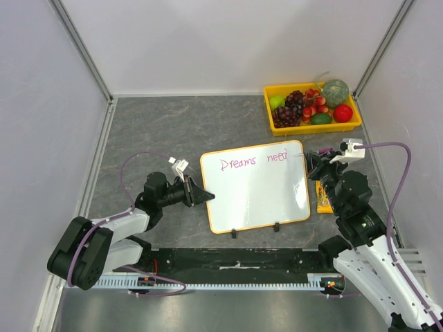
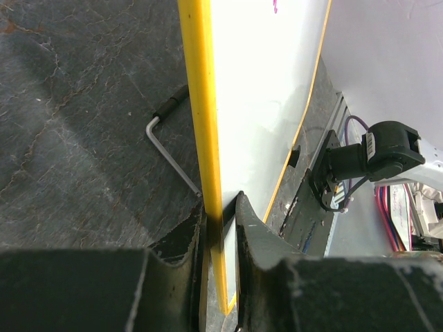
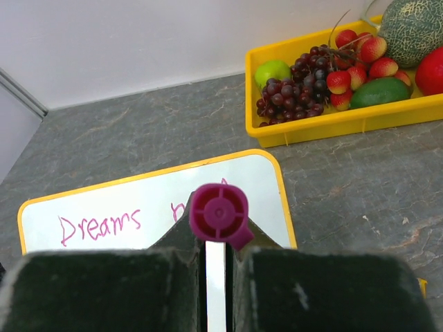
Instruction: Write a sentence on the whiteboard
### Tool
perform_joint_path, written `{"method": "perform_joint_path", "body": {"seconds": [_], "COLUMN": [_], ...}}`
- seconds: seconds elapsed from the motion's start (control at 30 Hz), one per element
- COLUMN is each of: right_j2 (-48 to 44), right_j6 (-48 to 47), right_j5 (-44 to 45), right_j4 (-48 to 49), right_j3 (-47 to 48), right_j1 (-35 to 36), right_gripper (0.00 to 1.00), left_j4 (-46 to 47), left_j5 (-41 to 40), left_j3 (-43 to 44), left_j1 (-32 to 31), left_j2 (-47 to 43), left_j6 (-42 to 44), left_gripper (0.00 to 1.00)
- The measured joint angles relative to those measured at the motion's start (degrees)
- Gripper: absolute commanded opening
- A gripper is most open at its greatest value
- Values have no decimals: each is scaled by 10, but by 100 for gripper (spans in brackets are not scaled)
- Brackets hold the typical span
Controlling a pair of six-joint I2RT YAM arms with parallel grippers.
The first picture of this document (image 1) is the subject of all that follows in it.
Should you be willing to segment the orange framed whiteboard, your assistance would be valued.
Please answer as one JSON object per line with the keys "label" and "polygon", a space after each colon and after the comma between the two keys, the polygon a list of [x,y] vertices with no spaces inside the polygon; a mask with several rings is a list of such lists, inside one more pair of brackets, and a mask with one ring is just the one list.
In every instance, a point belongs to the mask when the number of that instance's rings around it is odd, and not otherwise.
{"label": "orange framed whiteboard", "polygon": [[200,158],[215,234],[305,221],[310,217],[303,146],[298,140],[205,153]]}

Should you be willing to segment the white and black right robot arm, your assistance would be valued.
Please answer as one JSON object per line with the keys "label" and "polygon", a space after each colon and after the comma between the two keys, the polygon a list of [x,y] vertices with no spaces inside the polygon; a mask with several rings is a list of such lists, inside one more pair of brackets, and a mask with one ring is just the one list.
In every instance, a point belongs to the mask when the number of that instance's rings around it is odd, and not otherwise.
{"label": "white and black right robot arm", "polygon": [[389,331],[441,331],[442,307],[412,274],[370,206],[367,177],[347,170],[336,151],[303,156],[307,177],[323,186],[340,232],[319,245],[318,267],[328,273],[336,270],[351,281]]}

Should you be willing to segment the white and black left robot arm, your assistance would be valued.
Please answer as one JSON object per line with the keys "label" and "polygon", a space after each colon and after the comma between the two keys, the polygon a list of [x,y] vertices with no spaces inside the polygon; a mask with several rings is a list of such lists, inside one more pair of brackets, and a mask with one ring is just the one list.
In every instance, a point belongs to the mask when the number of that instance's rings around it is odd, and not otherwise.
{"label": "white and black left robot arm", "polygon": [[46,268],[69,286],[84,291],[94,286],[103,273],[123,266],[144,272],[152,264],[150,245],[136,239],[136,235],[155,227],[163,216],[163,208],[179,203],[192,208],[214,198],[188,175],[176,177],[170,183],[165,174],[152,172],[128,210],[102,220],[75,217],[51,253]]}

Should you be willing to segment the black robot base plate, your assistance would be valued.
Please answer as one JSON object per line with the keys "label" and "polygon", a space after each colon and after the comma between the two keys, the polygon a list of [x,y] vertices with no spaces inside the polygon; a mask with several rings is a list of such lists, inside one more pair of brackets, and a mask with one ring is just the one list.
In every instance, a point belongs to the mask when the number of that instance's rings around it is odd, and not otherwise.
{"label": "black robot base plate", "polygon": [[324,254],[297,248],[160,248],[135,267],[185,284],[305,283],[309,273],[335,273]]}

